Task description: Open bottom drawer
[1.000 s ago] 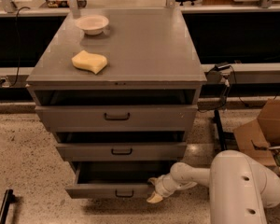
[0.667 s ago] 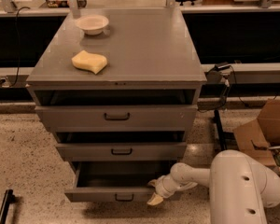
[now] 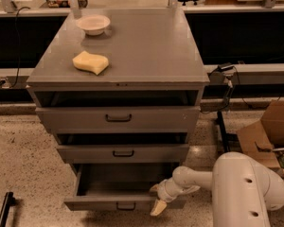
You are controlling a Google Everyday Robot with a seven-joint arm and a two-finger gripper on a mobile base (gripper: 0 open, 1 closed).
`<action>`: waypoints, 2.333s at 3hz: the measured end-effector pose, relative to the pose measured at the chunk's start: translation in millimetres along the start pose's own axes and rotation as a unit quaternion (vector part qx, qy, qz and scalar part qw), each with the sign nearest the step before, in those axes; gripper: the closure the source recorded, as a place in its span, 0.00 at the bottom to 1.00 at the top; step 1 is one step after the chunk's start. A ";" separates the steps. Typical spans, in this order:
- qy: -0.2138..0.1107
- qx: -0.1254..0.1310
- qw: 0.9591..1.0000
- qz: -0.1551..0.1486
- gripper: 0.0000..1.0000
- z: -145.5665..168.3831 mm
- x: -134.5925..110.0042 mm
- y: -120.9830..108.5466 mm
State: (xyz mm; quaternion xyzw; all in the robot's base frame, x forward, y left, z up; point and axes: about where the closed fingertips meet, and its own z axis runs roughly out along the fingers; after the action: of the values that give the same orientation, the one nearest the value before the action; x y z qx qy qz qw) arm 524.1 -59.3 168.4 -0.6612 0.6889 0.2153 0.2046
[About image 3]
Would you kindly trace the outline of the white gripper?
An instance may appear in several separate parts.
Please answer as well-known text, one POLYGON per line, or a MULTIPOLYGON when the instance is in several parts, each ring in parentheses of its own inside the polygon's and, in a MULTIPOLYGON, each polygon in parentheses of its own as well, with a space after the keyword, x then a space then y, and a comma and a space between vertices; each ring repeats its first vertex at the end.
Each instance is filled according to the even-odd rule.
POLYGON ((150 190, 151 193, 157 192, 158 199, 154 202, 151 209, 151 216, 157 217, 163 213, 167 208, 167 202, 172 202, 177 198, 176 184, 174 180, 168 179, 162 181, 160 184, 153 185, 150 190))

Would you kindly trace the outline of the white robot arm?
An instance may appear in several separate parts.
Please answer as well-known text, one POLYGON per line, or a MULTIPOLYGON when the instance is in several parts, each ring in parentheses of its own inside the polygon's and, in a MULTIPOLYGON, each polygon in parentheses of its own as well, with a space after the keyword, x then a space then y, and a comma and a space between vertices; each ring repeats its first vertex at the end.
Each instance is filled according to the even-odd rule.
POLYGON ((271 227, 268 213, 284 206, 284 180, 277 173, 245 154, 227 152, 210 171, 178 166, 171 178, 154 185, 151 215, 201 188, 212 194, 213 227, 271 227))

